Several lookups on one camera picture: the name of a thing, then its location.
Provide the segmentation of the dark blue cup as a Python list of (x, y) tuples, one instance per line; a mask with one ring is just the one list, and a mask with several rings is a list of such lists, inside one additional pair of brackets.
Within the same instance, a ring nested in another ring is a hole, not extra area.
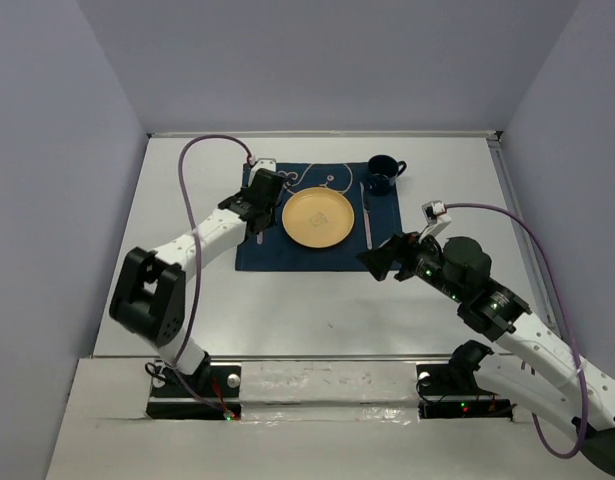
[(388, 155), (381, 154), (371, 157), (367, 162), (366, 188), (373, 195), (388, 195), (394, 189), (396, 180), (407, 167), (405, 161), (396, 160)]

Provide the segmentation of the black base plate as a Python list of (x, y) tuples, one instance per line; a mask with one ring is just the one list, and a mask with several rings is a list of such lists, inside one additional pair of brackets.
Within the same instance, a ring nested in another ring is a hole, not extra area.
[(515, 403), (480, 389), (470, 379), (465, 383), (453, 380), (448, 364), (417, 365), (416, 376), (421, 420), (513, 419)]
[(150, 377), (145, 415), (153, 420), (237, 421), (241, 418), (242, 365), (217, 362), (198, 393), (160, 360), (146, 362)]

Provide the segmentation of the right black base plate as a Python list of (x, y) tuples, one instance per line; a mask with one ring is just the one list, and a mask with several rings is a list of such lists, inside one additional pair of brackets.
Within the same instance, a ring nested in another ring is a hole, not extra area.
[(513, 419), (515, 403), (480, 389), (470, 379), (465, 383), (453, 380), (448, 364), (417, 365), (416, 376), (421, 420)]

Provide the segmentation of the dark blue cloth placemat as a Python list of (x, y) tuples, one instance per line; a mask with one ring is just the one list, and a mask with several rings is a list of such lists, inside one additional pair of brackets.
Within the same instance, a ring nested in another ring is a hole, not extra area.
[[(235, 269), (239, 272), (356, 272), (364, 267), (356, 255), (367, 249), (360, 183), (365, 183), (365, 162), (308, 164), (279, 163), (276, 170), (289, 179), (287, 191), (276, 209), (276, 224), (264, 231), (262, 245), (256, 237), (237, 247)], [(282, 226), (282, 209), (294, 194), (311, 187), (324, 187), (344, 195), (355, 213), (351, 234), (336, 246), (312, 249), (294, 242)], [(397, 188), (384, 196), (367, 192), (373, 245), (378, 246), (402, 230)]]

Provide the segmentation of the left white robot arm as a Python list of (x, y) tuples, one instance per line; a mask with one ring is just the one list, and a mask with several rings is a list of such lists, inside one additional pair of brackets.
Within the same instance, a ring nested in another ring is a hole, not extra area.
[(209, 353), (191, 338), (185, 319), (187, 284), (220, 255), (275, 224), (285, 180), (274, 160), (260, 160), (248, 184), (204, 221), (152, 250), (135, 247), (123, 260), (109, 315), (155, 350), (185, 394), (200, 394), (211, 370)]

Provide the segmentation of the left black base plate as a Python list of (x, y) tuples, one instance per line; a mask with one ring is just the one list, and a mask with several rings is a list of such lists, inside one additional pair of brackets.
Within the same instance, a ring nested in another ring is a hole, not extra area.
[(150, 377), (145, 415), (153, 420), (237, 421), (241, 418), (242, 365), (217, 362), (198, 393), (160, 360), (146, 362)]

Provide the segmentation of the knife with pink handle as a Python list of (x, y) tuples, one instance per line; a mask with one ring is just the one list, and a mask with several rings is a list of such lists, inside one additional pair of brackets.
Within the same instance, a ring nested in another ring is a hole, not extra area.
[(365, 240), (366, 247), (368, 250), (373, 248), (373, 239), (371, 233), (371, 222), (370, 222), (370, 205), (369, 199), (367, 196), (367, 191), (364, 183), (361, 181), (360, 183), (360, 196), (362, 201), (362, 211), (363, 211), (363, 222), (364, 222), (364, 230), (365, 230)]

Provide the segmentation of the yellow plate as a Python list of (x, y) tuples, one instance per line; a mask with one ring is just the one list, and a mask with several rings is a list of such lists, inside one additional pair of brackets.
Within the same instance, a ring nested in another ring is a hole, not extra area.
[(344, 195), (312, 187), (286, 201), (281, 220), (285, 232), (297, 244), (325, 249), (338, 245), (351, 234), (355, 213)]

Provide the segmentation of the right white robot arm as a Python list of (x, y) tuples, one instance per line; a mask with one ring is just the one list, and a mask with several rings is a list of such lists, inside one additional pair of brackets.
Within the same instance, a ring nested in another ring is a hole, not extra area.
[(447, 368), (455, 390), (478, 386), (516, 401), (615, 477), (615, 379), (576, 357), (526, 301), (492, 279), (491, 258), (476, 240), (459, 236), (439, 245), (431, 236), (400, 233), (356, 257), (378, 281), (398, 264), (396, 280), (420, 278), (457, 303), (457, 315), (469, 328), (526, 365), (521, 369), (471, 341), (463, 358)]

